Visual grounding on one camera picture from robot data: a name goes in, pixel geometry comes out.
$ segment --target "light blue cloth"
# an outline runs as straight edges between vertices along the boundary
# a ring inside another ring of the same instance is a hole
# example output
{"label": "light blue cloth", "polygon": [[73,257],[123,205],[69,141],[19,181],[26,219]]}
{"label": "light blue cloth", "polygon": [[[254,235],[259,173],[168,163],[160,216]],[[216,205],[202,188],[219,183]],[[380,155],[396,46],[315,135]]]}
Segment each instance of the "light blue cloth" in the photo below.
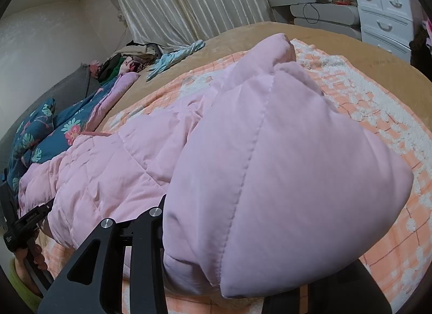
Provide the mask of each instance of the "light blue cloth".
{"label": "light blue cloth", "polygon": [[157,74],[160,74],[161,72],[169,69],[173,65],[180,63],[180,61],[182,61],[186,57],[204,48],[205,45],[206,43],[203,40],[199,40],[185,49],[169,54],[164,54],[162,58],[156,60],[156,63],[154,63],[149,68],[149,70],[152,70],[152,72],[147,76],[147,81],[150,81]]}

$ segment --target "white dresser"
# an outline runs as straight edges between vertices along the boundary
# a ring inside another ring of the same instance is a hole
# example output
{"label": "white dresser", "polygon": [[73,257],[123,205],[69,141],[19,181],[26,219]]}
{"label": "white dresser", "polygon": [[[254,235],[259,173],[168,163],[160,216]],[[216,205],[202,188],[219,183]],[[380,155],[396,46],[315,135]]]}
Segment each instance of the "white dresser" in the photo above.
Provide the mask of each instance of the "white dresser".
{"label": "white dresser", "polygon": [[357,0],[362,41],[410,62],[410,42],[423,20],[418,0]]}

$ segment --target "floral fabric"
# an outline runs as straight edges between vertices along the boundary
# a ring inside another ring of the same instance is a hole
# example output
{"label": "floral fabric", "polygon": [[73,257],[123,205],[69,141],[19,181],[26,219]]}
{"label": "floral fabric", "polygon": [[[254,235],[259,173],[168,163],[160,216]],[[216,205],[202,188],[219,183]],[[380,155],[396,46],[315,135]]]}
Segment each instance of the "floral fabric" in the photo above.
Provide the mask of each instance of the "floral fabric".
{"label": "floral fabric", "polygon": [[19,181],[33,163],[42,164],[72,146],[93,109],[111,91],[116,78],[82,101],[55,115],[53,98],[42,103],[19,126],[9,157],[7,181],[16,194]]}
{"label": "floral fabric", "polygon": [[53,132],[55,101],[50,98],[31,113],[16,131],[9,157],[7,181],[14,193],[19,180],[31,163],[37,163],[39,151],[34,147]]}

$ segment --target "silver screw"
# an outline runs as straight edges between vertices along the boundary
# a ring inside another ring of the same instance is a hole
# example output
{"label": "silver screw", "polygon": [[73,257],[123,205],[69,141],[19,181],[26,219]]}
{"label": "silver screw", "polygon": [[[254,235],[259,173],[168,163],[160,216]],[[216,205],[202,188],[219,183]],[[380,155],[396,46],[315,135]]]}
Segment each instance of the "silver screw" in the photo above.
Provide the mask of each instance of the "silver screw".
{"label": "silver screw", "polygon": [[150,209],[150,212],[148,212],[148,213],[149,213],[151,216],[156,217],[156,216],[159,216],[160,214],[162,214],[162,209],[156,207],[156,208]]}
{"label": "silver screw", "polygon": [[108,228],[110,228],[110,227],[112,226],[112,220],[111,220],[111,219],[104,219],[104,220],[102,220],[102,222],[101,222],[101,226],[102,226],[104,229],[108,229]]}

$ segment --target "orange checkered blanket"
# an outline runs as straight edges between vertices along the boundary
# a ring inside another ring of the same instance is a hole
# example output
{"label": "orange checkered blanket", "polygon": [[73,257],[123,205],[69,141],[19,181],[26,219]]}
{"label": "orange checkered blanket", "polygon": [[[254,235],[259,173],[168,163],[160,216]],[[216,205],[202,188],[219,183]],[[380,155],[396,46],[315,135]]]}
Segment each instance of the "orange checkered blanket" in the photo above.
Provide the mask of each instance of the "orange checkered blanket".
{"label": "orange checkered blanket", "polygon": [[[432,260],[432,133],[400,100],[355,69],[343,56],[329,56],[298,40],[292,43],[298,62],[338,111],[378,135],[413,170],[414,185],[407,205],[387,235],[360,258],[395,313],[411,296]],[[179,76],[111,117],[103,132],[114,133],[136,115],[165,108],[177,98],[207,87],[217,73],[245,53],[226,56]],[[52,243],[46,248],[51,272],[59,272],[68,252]],[[124,313],[129,312],[128,293],[128,282],[124,281]],[[167,297],[167,304],[169,310],[181,314],[232,312],[210,298]],[[260,306],[262,299],[256,299],[236,313],[261,312]],[[302,312],[307,312],[307,308],[303,306]]]}

